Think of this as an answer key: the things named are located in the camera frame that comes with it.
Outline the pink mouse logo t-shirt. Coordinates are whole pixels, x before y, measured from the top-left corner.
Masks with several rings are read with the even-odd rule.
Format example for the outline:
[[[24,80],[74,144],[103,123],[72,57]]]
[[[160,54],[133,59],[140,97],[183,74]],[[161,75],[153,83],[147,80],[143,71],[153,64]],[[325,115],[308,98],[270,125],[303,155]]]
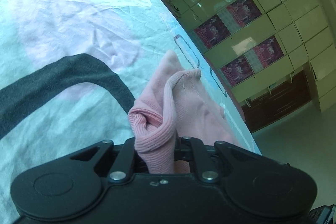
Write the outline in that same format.
[[[224,108],[208,94],[200,69],[184,69],[167,51],[128,113],[135,150],[150,173],[187,173],[183,160],[174,159],[175,141],[189,136],[205,145],[226,141],[240,146]]]

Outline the upper right purple poster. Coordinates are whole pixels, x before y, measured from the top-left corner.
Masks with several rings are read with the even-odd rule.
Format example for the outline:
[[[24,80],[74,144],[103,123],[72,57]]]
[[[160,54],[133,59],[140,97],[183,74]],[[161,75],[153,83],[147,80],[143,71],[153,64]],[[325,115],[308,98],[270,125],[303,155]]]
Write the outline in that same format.
[[[258,73],[284,56],[276,38],[271,36],[244,54],[254,73]]]

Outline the corner wall shelves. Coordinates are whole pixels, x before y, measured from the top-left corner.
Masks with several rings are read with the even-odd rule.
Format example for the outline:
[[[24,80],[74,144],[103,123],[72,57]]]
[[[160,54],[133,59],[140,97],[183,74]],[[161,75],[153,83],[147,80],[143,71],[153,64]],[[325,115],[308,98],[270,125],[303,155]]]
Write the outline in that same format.
[[[268,87],[266,87],[265,89],[263,89],[262,91],[254,94],[253,96],[247,98],[246,100],[240,102],[240,106],[244,106],[244,105],[248,105],[249,103],[251,103],[253,100],[265,96],[265,95],[272,95],[274,93],[274,89],[279,87],[281,84],[285,83],[285,82],[289,82],[291,83],[291,80],[294,78],[294,76],[300,72],[302,70],[302,67],[299,67],[298,69],[292,71],[290,74],[286,75],[285,77],[277,80],[275,83],[269,85]]]

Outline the lower right purple poster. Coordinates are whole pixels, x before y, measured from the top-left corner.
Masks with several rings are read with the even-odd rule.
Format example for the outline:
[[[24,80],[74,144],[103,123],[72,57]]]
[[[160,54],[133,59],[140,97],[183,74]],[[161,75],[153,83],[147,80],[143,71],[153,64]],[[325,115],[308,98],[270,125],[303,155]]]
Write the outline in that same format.
[[[234,59],[220,70],[231,86],[235,86],[254,75],[254,71],[245,56]]]

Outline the purple poster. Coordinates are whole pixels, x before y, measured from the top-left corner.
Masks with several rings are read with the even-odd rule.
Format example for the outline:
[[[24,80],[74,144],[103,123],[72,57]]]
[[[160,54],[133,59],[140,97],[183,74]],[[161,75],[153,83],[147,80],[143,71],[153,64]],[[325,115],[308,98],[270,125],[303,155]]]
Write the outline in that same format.
[[[237,0],[217,13],[228,31],[233,34],[262,15],[253,0]]]
[[[271,36],[244,54],[254,73],[258,73],[284,56],[276,38]]]
[[[234,59],[220,70],[231,86],[235,86],[254,75],[254,71],[245,56]]]
[[[219,44],[222,40],[230,36],[231,32],[223,23],[218,15],[212,16],[203,24],[193,30],[201,45],[205,46],[207,50]]]

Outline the light blue patterned bedsheet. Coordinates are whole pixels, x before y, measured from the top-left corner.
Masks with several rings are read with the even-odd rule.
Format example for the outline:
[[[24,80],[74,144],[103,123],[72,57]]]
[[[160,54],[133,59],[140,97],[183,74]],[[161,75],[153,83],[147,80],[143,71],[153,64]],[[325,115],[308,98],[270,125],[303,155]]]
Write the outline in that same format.
[[[214,70],[161,0],[1,0],[1,223],[27,169],[133,137],[127,114],[173,50],[220,106],[228,130],[259,149]]]

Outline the pale green wardrobe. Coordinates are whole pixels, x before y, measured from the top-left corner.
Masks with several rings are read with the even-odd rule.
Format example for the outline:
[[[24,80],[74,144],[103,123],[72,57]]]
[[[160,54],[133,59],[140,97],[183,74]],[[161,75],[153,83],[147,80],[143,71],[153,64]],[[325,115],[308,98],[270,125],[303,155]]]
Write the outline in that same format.
[[[335,104],[335,0],[253,0],[262,15],[209,50],[193,30],[237,0],[172,0],[180,23],[209,60],[236,100],[242,102],[299,67],[314,74],[320,111]],[[276,36],[284,56],[231,86],[221,68],[253,47]]]

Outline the lower left purple poster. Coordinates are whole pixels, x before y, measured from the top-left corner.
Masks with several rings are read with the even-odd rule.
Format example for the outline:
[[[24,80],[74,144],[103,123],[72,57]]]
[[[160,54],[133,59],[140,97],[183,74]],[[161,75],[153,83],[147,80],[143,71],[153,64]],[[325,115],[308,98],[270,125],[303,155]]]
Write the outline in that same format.
[[[212,16],[203,24],[193,30],[201,45],[205,46],[207,50],[219,44],[222,40],[230,36],[231,32],[223,23],[218,15]]]

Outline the dark brown wooden door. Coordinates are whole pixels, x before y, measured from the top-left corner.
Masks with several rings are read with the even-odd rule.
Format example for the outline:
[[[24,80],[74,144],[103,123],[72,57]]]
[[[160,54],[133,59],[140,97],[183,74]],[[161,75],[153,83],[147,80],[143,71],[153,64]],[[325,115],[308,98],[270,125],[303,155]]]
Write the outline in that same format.
[[[242,106],[251,133],[265,128],[308,104],[315,97],[314,74],[309,67]]]

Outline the upper left purple poster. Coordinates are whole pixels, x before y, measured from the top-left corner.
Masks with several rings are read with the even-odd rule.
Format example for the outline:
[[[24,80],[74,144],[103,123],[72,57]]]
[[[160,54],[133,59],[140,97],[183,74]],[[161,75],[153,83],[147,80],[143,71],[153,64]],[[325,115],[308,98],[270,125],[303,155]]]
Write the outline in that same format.
[[[233,34],[262,15],[253,0],[237,0],[217,13],[228,31]]]

